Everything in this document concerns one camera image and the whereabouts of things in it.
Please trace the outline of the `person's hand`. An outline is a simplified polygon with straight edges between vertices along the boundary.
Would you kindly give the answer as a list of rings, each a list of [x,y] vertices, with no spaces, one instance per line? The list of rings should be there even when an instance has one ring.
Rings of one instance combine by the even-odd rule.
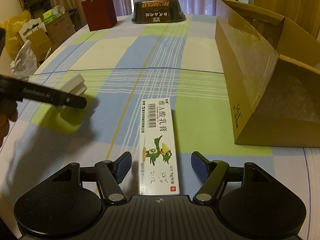
[[[4,138],[9,133],[9,121],[15,122],[18,118],[17,103],[7,99],[1,101],[0,109],[0,143],[3,145]]]

